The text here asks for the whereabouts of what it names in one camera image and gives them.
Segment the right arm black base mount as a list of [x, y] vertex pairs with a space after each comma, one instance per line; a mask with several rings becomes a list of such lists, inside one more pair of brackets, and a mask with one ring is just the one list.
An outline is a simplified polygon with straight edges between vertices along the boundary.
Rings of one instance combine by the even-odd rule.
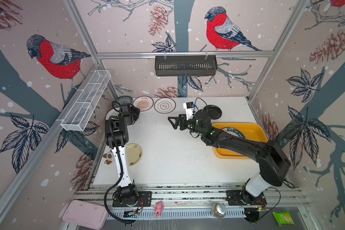
[[229, 206], [266, 206], [267, 202], [262, 192], [259, 196], [253, 196], [244, 188], [242, 190], [227, 190], [226, 200]]

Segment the yellow plastic bin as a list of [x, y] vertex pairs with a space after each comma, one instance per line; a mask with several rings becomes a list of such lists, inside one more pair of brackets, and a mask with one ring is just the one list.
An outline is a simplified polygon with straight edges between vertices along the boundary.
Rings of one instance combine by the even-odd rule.
[[[265, 135], [263, 129], [254, 123], [214, 123], [213, 127], [218, 129], [223, 129], [225, 127], [233, 127], [241, 131], [247, 140], [252, 141], [260, 141], [260, 142], [267, 142], [268, 139]], [[248, 160], [249, 158], [238, 154], [236, 152], [225, 150], [225, 149], [217, 149], [214, 148], [215, 155], [220, 159], [236, 159], [236, 160]]]

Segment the silver round object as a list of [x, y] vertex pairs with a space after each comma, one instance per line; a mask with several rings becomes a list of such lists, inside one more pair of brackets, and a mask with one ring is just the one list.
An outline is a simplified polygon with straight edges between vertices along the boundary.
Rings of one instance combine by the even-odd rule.
[[224, 218], [226, 216], [226, 207], [222, 203], [213, 203], [211, 205], [211, 216]]

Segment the pink tray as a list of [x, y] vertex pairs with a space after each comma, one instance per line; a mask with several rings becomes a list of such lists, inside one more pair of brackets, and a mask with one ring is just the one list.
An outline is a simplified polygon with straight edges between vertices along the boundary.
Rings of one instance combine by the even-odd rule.
[[93, 230], [100, 230], [108, 216], [104, 206], [73, 200], [62, 215], [62, 220]]

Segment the white plate dark rim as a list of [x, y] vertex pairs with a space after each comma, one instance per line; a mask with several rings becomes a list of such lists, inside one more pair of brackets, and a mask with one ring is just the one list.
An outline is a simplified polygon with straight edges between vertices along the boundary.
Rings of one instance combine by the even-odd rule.
[[105, 119], [108, 120], [111, 116], [117, 117], [119, 112], [115, 109], [111, 109], [107, 114]]

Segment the green rim plate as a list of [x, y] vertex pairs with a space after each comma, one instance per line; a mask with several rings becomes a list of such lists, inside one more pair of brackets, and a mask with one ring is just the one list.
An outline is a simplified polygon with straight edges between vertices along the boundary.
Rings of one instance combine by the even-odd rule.
[[246, 139], [245, 135], [241, 131], [239, 131], [238, 129], [235, 129], [233, 127], [225, 127], [222, 130], [233, 135], [233, 136]]

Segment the cream yellow plate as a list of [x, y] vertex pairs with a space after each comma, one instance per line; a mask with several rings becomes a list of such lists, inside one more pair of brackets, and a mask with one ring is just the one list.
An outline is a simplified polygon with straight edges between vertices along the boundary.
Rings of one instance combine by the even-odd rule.
[[142, 148], [138, 144], [130, 143], [126, 147], [127, 160], [130, 166], [135, 165], [142, 158]]

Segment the small teal plate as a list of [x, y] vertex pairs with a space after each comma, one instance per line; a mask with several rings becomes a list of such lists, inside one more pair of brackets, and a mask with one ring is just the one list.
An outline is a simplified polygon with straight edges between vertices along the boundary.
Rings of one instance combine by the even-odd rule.
[[130, 96], [121, 96], [116, 99], [116, 101], [120, 105], [131, 104], [133, 102], [133, 98]]

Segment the white plate brown cloud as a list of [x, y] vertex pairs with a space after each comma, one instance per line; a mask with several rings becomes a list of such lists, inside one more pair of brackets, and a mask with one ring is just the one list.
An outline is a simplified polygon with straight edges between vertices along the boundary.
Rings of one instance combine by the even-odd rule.
[[154, 103], [154, 109], [160, 114], [168, 114], [174, 111], [176, 103], [171, 98], [160, 98]]

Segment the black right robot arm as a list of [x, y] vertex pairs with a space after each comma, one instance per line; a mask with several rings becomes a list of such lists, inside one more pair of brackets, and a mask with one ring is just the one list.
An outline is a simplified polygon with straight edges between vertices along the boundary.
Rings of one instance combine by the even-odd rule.
[[290, 160], [277, 142], [253, 141], [231, 135], [213, 127], [210, 117], [203, 110], [196, 112], [192, 118], [180, 114], [168, 117], [168, 121], [174, 129], [188, 129], [196, 133], [207, 146], [237, 152], [259, 164], [259, 172], [245, 183], [240, 192], [244, 204], [252, 205], [266, 189], [283, 185]]

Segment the pink toy figure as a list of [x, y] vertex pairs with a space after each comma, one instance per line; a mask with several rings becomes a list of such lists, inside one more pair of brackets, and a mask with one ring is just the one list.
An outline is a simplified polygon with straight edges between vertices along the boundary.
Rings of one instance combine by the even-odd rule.
[[154, 214], [153, 214], [153, 216], [154, 216], [154, 217], [161, 218], [161, 217], [162, 217], [162, 211], [163, 211], [163, 209], [164, 209], [163, 202], [162, 202], [162, 201], [157, 202], [156, 205], [155, 205], [155, 209], [154, 209]]

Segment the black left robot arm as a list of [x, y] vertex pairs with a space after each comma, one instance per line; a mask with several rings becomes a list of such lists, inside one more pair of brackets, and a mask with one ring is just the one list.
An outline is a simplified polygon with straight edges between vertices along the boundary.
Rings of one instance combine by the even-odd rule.
[[135, 220], [125, 220], [114, 215], [107, 204], [107, 196], [115, 189], [112, 199], [119, 204], [136, 205], [140, 198], [134, 180], [129, 176], [129, 163], [127, 162], [126, 145], [129, 141], [127, 127], [133, 125], [139, 118], [140, 110], [130, 103], [121, 104], [112, 102], [112, 107], [118, 112], [117, 116], [110, 116], [106, 122], [106, 144], [110, 147], [111, 153], [117, 162], [118, 180], [107, 189], [104, 194], [103, 204], [107, 213], [115, 220], [125, 224], [133, 225]]

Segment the orange sunburst plate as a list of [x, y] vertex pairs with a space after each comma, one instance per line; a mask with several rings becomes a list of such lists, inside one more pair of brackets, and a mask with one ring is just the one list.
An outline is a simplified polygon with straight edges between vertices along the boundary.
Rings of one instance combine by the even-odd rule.
[[146, 112], [153, 107], [154, 100], [149, 96], [141, 96], [133, 101], [133, 105], [141, 112]]

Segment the aluminium rail base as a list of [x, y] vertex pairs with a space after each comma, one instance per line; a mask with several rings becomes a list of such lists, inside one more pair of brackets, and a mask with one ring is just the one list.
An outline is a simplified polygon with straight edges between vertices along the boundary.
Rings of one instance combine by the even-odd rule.
[[[226, 207], [227, 218], [246, 218], [251, 209], [265, 213], [274, 208], [308, 208], [310, 205], [300, 189], [290, 189], [282, 186], [268, 189], [264, 192], [266, 206], [229, 206], [226, 200], [227, 190], [241, 190], [239, 185], [219, 186], [140, 186], [138, 191], [151, 191], [150, 207], [115, 208], [113, 191], [107, 196], [107, 204], [111, 212], [119, 218], [128, 220], [163, 220], [163, 219], [205, 219], [212, 218], [211, 205], [222, 203]], [[104, 203], [105, 187], [91, 187], [88, 190], [76, 192], [77, 200], [99, 205]], [[154, 217], [157, 202], [162, 201], [164, 209], [162, 217]]]

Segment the bear shaped brown white dish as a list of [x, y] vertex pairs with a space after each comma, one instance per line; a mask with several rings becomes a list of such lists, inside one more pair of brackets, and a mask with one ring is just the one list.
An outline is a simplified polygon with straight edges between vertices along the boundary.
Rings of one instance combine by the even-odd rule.
[[104, 164], [110, 165], [113, 162], [113, 154], [112, 152], [107, 152], [103, 154]]

